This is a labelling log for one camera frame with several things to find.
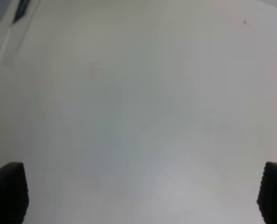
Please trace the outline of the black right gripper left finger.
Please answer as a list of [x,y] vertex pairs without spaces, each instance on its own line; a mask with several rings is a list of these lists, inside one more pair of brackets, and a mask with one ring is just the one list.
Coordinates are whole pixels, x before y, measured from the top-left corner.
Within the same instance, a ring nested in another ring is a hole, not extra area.
[[21,224],[29,205],[24,165],[10,162],[0,168],[0,224]]

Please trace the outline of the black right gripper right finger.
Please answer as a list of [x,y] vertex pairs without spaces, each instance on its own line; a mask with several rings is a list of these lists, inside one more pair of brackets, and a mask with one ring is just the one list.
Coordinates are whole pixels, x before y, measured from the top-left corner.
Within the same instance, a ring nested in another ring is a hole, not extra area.
[[266,224],[277,224],[277,162],[264,167],[257,204]]

